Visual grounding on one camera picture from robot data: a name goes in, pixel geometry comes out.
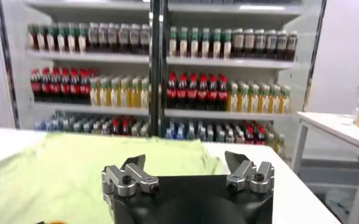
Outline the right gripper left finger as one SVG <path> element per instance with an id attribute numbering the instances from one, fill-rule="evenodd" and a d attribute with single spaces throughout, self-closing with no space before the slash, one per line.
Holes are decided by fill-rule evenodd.
<path id="1" fill-rule="evenodd" d="M 102 193 L 132 197 L 139 189 L 145 194 L 156 194 L 160 188 L 159 180 L 144 171 L 145 161 L 146 155 L 143 154 L 127 158 L 120 168 L 116 165 L 105 166 L 101 172 Z"/>

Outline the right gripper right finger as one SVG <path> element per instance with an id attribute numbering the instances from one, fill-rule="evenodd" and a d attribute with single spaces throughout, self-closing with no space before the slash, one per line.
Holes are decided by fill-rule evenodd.
<path id="1" fill-rule="evenodd" d="M 231 192 L 251 191 L 267 194 L 274 190 L 274 166 L 262 161 L 256 166 L 243 154 L 225 151 L 230 174 L 226 177 L 226 186 Z"/>

